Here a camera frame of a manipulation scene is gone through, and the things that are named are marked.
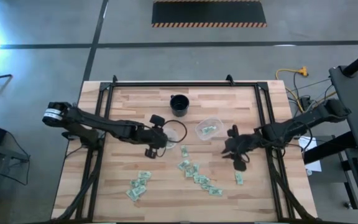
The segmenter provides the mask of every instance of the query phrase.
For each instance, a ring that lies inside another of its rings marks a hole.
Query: dollar bill
[[[200,165],[193,164],[193,169],[194,169],[194,175],[198,175],[198,170],[200,169]]]
[[[235,173],[237,184],[242,185],[244,181],[242,180],[241,172],[236,171]]]
[[[201,188],[203,190],[208,190],[211,188],[211,187],[214,187],[213,185],[209,185],[209,184],[201,184]]]
[[[206,135],[209,134],[211,132],[213,132],[217,127],[216,126],[209,126],[209,127],[205,127],[203,129],[201,129],[201,132]]]
[[[193,167],[188,166],[188,167],[185,168],[185,175],[186,175],[186,177],[192,177],[193,174],[194,174],[194,169],[193,169]]]
[[[206,177],[204,175],[202,175],[200,177],[200,184],[209,184],[210,182],[211,182],[211,180],[208,177]]]
[[[147,184],[147,179],[145,179],[145,178],[139,178],[139,179],[137,179],[137,181],[138,181],[139,185],[146,186],[146,184]]]
[[[132,190],[127,190],[126,194],[128,195],[128,197],[129,197],[133,202],[136,202],[137,199],[139,199],[138,196],[134,195],[134,193],[132,192]]]
[[[132,188],[136,188],[139,186],[139,180],[131,180],[131,186]]]
[[[152,176],[152,173],[149,171],[140,171],[139,174],[137,175],[138,178],[143,178],[146,180],[149,180]]]
[[[146,186],[144,186],[144,185],[140,185],[140,186],[132,189],[132,193],[137,197],[139,197],[144,192],[146,192]]]
[[[203,178],[207,178],[205,175],[199,175],[199,174],[195,174],[193,175],[194,178],[194,183],[195,184],[200,184],[201,183],[201,179]]]
[[[216,187],[209,188],[209,195],[222,196],[222,194],[223,194],[222,189],[217,189]]]
[[[194,178],[194,183],[195,184],[199,184],[200,183],[200,176],[198,174],[194,174],[193,175]]]
[[[178,168],[183,171],[185,170],[185,167],[187,167],[188,165],[190,165],[190,162],[188,160],[185,160],[179,163]]]
[[[187,152],[187,147],[186,146],[180,146],[180,150],[181,150],[181,156],[183,158],[189,156],[189,153]]]

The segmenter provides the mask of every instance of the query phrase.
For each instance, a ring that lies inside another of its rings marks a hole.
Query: gray floor
[[[89,44],[102,0],[0,0],[0,44]],[[100,43],[191,41],[358,40],[358,1],[262,0],[266,29],[153,29],[151,0],[110,0]],[[5,180],[0,223],[48,220],[67,146],[61,129],[41,122],[49,101],[76,102],[89,49],[0,50],[0,74],[14,78],[0,91],[0,127],[31,154],[29,184]],[[358,57],[358,45],[308,47],[199,47],[98,49],[90,80],[271,80],[279,68],[307,66],[298,87],[324,80],[328,69]],[[289,88],[293,75],[281,73]],[[320,96],[330,82],[300,90]],[[340,135],[346,123],[322,124],[315,135]],[[25,178],[25,168],[12,176]],[[311,183],[323,220],[358,223],[358,211],[341,206],[341,185]]]

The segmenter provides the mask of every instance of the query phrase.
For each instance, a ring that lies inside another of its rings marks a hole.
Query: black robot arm
[[[246,155],[258,147],[277,147],[283,148],[296,135],[302,135],[308,129],[323,122],[337,123],[346,119],[350,110],[347,109],[339,100],[327,100],[325,104],[318,105],[313,110],[301,114],[293,119],[282,123],[266,124],[255,128],[254,134],[239,134],[237,126],[227,131],[230,137],[225,141],[223,154],[229,153],[223,158],[234,160],[236,170],[245,171],[246,161],[241,155]]]
[[[65,128],[71,135],[78,136],[81,143],[88,147],[98,147],[101,144],[97,129],[110,133],[123,142],[147,144],[150,149],[146,150],[145,155],[153,159],[156,156],[153,149],[165,147],[168,141],[162,129],[165,120],[157,115],[152,115],[150,122],[154,126],[150,128],[136,121],[112,121],[102,118],[66,102],[50,102],[42,121],[51,127]]]

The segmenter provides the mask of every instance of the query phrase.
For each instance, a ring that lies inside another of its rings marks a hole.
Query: floor mat
[[[152,27],[266,27],[256,0],[156,0]]]

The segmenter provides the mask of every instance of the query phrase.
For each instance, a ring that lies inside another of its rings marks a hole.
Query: wooden table
[[[94,113],[99,84],[100,82],[84,83],[78,104],[81,109]],[[281,122],[291,118],[284,83],[280,80],[268,81],[268,86],[276,120]],[[188,114],[182,118],[174,117],[170,111],[170,95],[175,94],[184,94],[190,99]],[[263,95],[262,101],[265,117],[268,118]],[[232,161],[221,158],[224,140],[227,139],[226,130],[233,124],[238,125],[240,133],[253,133],[253,129],[260,126],[253,88],[114,89],[110,119],[131,119],[150,125],[152,114],[166,120],[178,119],[184,122],[188,128],[187,137],[173,149],[167,149],[162,158],[149,159],[144,156],[147,146],[120,142],[108,134],[94,222],[262,222],[277,219],[265,150],[256,149],[249,154],[250,163],[242,174],[244,185],[236,184]],[[225,130],[211,141],[202,141],[195,133],[195,126],[210,116],[221,119]],[[170,124],[169,127],[183,136],[181,126]],[[184,160],[180,151],[182,144],[188,147],[190,156],[187,159],[200,165],[200,174],[207,175],[213,185],[223,189],[222,197],[208,195],[200,185],[194,184],[193,179],[186,179],[184,173],[177,168],[177,164]],[[78,146],[79,142],[71,142],[67,153]],[[78,193],[85,157],[86,149],[81,149],[65,161],[52,217],[62,214]],[[284,161],[292,192],[307,211],[316,216],[300,149],[288,147]],[[147,182],[146,193],[134,203],[127,197],[126,190],[130,189],[129,181],[136,179],[140,170],[151,171],[152,178]],[[280,195],[287,217],[282,192]],[[87,206],[86,200],[84,211],[88,210]]]

